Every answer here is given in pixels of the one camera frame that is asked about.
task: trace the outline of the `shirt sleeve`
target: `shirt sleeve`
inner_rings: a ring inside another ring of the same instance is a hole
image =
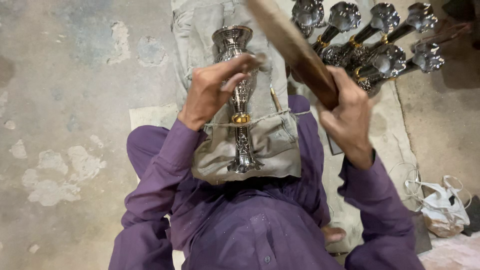
[[[193,153],[205,140],[178,119],[160,153],[152,158],[138,187],[125,198],[123,231],[115,239],[109,270],[173,270],[172,245],[165,230],[178,184],[193,178]]]
[[[382,161],[377,156],[368,170],[356,169],[344,159],[338,193],[360,209],[364,244],[352,250],[347,270],[422,270],[415,253],[414,225]]]

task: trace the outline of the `wooden handle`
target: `wooden handle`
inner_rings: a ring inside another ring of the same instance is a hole
[[[328,109],[335,108],[338,90],[331,74],[288,16],[274,0],[247,0],[247,5],[285,62]]]

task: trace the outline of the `gold band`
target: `gold band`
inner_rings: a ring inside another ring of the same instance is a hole
[[[353,72],[353,78],[356,80],[356,81],[359,81],[359,82],[363,82],[365,81],[367,78],[362,78],[360,77],[359,75],[359,71],[362,67],[358,67],[354,72]]]
[[[320,47],[322,47],[322,48],[327,48],[328,45],[330,45],[330,42],[325,43],[325,42],[322,41],[322,35],[318,35],[317,42],[318,42],[318,44],[320,44]]]
[[[242,113],[232,116],[232,121],[237,124],[245,124],[250,122],[250,115]]]
[[[353,48],[358,48],[361,46],[361,43],[357,43],[355,41],[355,35],[351,36],[350,37],[350,40],[348,41],[350,43],[350,45],[353,47]]]
[[[380,42],[387,45],[388,44],[388,36],[387,35],[382,36],[382,38],[380,39]]]

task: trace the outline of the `wrist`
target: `wrist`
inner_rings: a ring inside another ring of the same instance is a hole
[[[183,108],[177,116],[178,120],[182,122],[186,127],[191,130],[198,131],[205,124],[205,121],[192,114],[189,114],[185,108]]]
[[[360,170],[368,170],[373,165],[373,147],[370,143],[354,147],[345,152],[345,156],[355,168]]]

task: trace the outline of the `bare foot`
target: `bare foot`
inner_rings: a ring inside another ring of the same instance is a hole
[[[347,236],[347,232],[342,228],[330,228],[328,226],[325,226],[321,230],[325,235],[325,243],[327,245],[342,241],[343,238]]]

